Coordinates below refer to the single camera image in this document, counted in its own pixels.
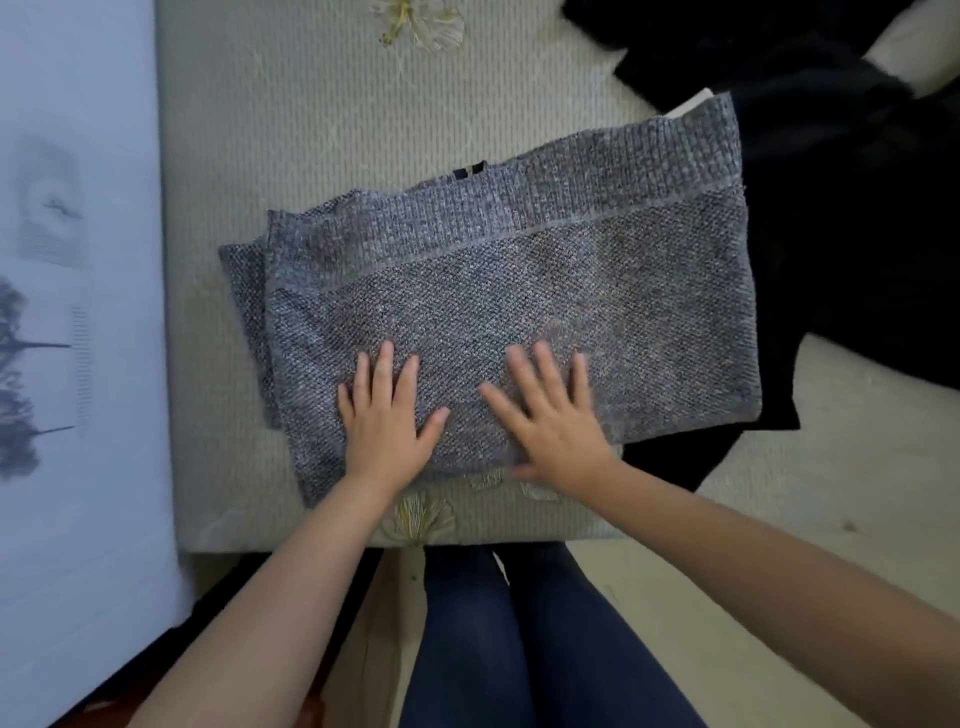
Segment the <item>person's right arm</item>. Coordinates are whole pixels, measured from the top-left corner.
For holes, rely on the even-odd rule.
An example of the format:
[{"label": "person's right arm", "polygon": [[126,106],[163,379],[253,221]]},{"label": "person's right arm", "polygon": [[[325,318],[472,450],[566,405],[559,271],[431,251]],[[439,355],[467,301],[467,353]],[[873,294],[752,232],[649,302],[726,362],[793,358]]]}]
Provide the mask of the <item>person's right arm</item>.
[{"label": "person's right arm", "polygon": [[682,571],[741,624],[874,726],[960,725],[960,622],[859,567],[663,482],[611,455],[593,415],[587,362],[572,397],[543,342],[540,377],[508,364],[529,416],[480,391],[524,446],[517,477],[576,497]]}]

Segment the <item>forearm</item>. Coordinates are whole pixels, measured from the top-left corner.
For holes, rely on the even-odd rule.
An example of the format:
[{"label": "forearm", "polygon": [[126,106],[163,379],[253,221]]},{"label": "forearm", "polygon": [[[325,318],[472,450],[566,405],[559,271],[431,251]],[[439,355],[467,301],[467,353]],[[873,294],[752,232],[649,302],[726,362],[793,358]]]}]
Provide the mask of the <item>forearm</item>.
[{"label": "forearm", "polygon": [[187,649],[131,725],[289,726],[323,657],[382,489],[341,481]]},{"label": "forearm", "polygon": [[960,626],[827,552],[624,464],[583,500],[874,725],[955,725]]}]

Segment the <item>finger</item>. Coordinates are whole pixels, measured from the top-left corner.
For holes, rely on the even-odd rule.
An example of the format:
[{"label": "finger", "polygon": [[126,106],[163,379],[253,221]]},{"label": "finger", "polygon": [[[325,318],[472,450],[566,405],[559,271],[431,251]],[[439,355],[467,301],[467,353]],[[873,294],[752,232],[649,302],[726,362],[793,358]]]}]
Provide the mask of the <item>finger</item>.
[{"label": "finger", "polygon": [[396,380],[394,407],[403,407],[411,412],[417,404],[417,374],[420,372],[420,358],[416,355],[407,359],[400,376]]},{"label": "finger", "polygon": [[433,448],[440,442],[441,435],[444,434],[444,425],[446,424],[446,418],[449,416],[450,410],[446,407],[438,409],[430,415],[430,418],[426,421],[426,425],[424,425],[420,431],[420,437],[417,438],[417,442],[420,443],[420,447],[423,448],[423,453],[428,459],[430,455],[433,454]]},{"label": "finger", "polygon": [[590,392],[590,379],[587,374],[587,355],[583,352],[573,354],[570,367],[570,389],[573,390],[573,406],[584,412],[593,410],[593,394]]},{"label": "finger", "polygon": [[488,381],[479,386],[480,394],[487,401],[496,418],[512,432],[522,444],[531,422],[523,411],[507,397],[501,389]]},{"label": "finger", "polygon": [[350,401],[345,384],[337,385],[337,409],[340,410],[340,416],[344,419],[344,425],[349,429],[353,424],[353,402]]},{"label": "finger", "polygon": [[370,406],[370,357],[357,354],[357,373],[353,375],[353,409],[364,412]]},{"label": "finger", "polygon": [[537,373],[534,372],[533,365],[522,347],[516,345],[507,347],[507,364],[530,413],[537,416],[549,410],[550,402],[547,401],[543,386],[537,379]]},{"label": "finger", "polygon": [[373,406],[390,407],[394,401],[394,345],[385,341],[380,345],[373,368]]},{"label": "finger", "polygon": [[564,378],[560,376],[560,370],[557,369],[557,362],[553,358],[553,352],[550,351],[550,345],[545,341],[538,341],[534,344],[534,356],[537,358],[543,389],[546,390],[550,403],[557,409],[568,407],[570,397],[566,393]]},{"label": "finger", "polygon": [[517,465],[510,471],[510,478],[520,482],[537,482],[541,480],[540,471],[533,463]]}]

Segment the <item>person's left arm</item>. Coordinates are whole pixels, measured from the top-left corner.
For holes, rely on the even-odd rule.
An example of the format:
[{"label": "person's left arm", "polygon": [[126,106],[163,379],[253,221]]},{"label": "person's left arm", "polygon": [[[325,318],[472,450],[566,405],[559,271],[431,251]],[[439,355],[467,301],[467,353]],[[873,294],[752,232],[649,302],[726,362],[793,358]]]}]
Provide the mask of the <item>person's left arm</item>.
[{"label": "person's left arm", "polygon": [[417,435],[419,362],[406,362],[394,393],[393,354],[384,342],[372,377],[360,354],[352,400],[344,385],[338,392],[344,479],[183,653],[130,726],[294,722],[367,541],[444,429],[441,409]]}]

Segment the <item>blue jeans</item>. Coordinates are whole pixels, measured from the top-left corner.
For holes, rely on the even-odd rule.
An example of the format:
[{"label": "blue jeans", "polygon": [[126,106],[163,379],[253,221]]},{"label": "blue jeans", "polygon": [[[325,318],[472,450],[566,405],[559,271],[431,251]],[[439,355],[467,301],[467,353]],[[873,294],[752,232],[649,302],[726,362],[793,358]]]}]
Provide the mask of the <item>blue jeans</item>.
[{"label": "blue jeans", "polygon": [[564,544],[425,552],[426,626],[400,728],[704,728]]}]

